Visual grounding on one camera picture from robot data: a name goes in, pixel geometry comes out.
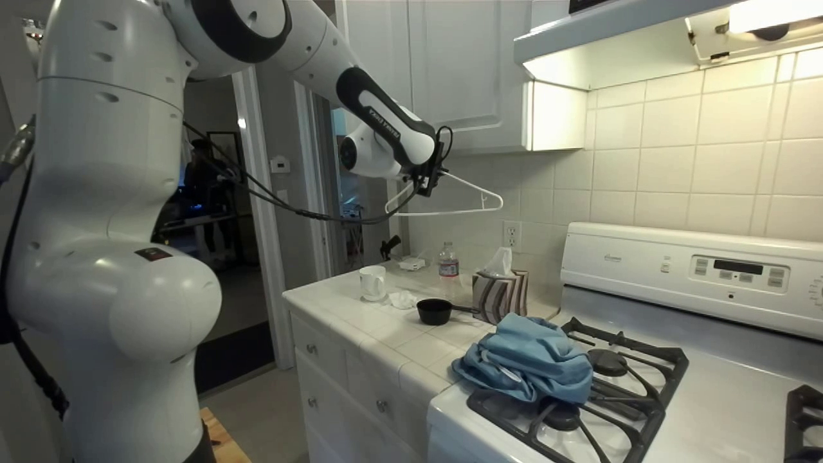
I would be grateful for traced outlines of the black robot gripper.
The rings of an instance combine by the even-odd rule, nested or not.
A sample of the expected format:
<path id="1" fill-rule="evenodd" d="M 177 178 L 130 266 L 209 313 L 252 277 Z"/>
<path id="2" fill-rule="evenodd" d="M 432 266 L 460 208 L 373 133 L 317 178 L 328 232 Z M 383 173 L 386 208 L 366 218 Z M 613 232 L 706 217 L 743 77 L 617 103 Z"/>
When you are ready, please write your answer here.
<path id="1" fill-rule="evenodd" d="M 411 171 L 418 196 L 431 196 L 437 187 L 440 178 L 446 175 L 446 160 L 454 153 L 454 140 L 456 131 L 450 126 L 440 126 L 434 131 L 434 155 L 425 166 Z"/>

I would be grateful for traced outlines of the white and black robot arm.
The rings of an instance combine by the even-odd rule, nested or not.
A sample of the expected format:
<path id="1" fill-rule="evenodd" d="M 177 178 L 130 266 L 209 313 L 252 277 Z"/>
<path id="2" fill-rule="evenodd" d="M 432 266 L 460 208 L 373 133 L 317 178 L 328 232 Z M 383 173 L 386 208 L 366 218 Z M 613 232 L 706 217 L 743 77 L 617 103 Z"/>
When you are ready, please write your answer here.
<path id="1" fill-rule="evenodd" d="M 2 316 L 58 351 L 24 366 L 59 418 L 68 463 L 215 463 L 197 352 L 222 310 L 217 272 L 155 240 L 171 198 L 212 208 L 239 171 L 185 142 L 185 85 L 275 61 L 350 110 L 344 168 L 431 193 L 440 131 L 397 103 L 315 0 L 55 0 L 35 160 L 2 256 Z"/>

